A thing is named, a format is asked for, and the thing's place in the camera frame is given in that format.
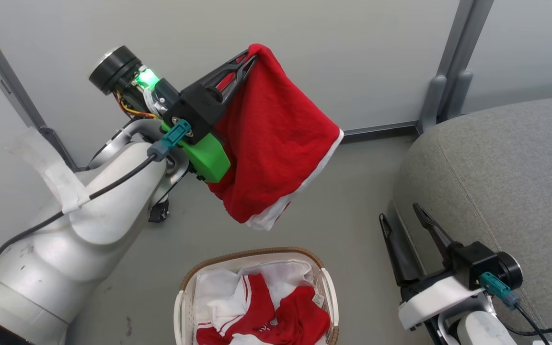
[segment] gray floor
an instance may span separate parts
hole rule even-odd
[[[232,220],[203,183],[187,177],[171,216],[136,240],[70,329],[74,345],[165,345],[173,340],[173,302],[184,275],[219,255],[294,245],[320,257],[340,307],[339,344],[429,344],[405,332],[399,291],[379,232],[397,168],[412,138],[340,146],[323,173],[269,232]]]

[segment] green light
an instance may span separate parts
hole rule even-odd
[[[150,69],[146,68],[138,76],[136,77],[136,81],[138,83],[142,83],[142,85],[145,85],[146,87],[149,87],[151,89],[155,88],[155,84],[159,81],[159,77],[156,76],[156,74]]]

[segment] gray ottoman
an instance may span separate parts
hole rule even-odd
[[[403,162],[393,198],[426,273],[442,259],[412,203],[454,240],[513,255],[523,268],[516,292],[524,308],[541,328],[552,327],[552,99],[461,116],[425,133]],[[518,313],[495,306],[505,323],[531,331]]]

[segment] laundry basket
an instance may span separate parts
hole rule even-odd
[[[176,344],[197,345],[197,342],[195,342],[195,329],[193,329],[193,295],[195,294],[195,282],[199,273],[217,268],[237,272],[246,266],[282,260],[300,260],[307,262],[312,267],[315,286],[318,292],[325,296],[326,303],[324,303],[323,309],[329,314],[331,321],[326,343],[328,345],[335,345],[339,333],[339,316],[338,299],[335,296],[334,284],[331,281],[329,272],[316,255],[305,249],[295,247],[265,248],[233,253],[206,260],[191,269],[186,274],[186,277],[184,277],[184,280],[182,280],[182,284],[180,284],[180,292],[178,292],[173,308],[173,333]]]

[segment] basket handle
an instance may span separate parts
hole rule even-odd
[[[180,306],[182,305],[183,293],[183,290],[178,292],[176,302],[173,304],[173,337],[176,340],[176,345],[184,345],[184,343],[182,343],[182,324],[180,323],[180,313],[182,312],[182,310],[180,310]]]
[[[327,269],[322,268],[321,271],[325,286],[327,286],[325,293],[328,295],[326,296],[326,298],[329,308],[329,315],[331,316],[331,322],[333,323],[334,327],[338,327],[338,323],[340,321],[340,312],[338,310],[338,297],[335,294],[334,282],[331,280],[331,275],[329,275]]]

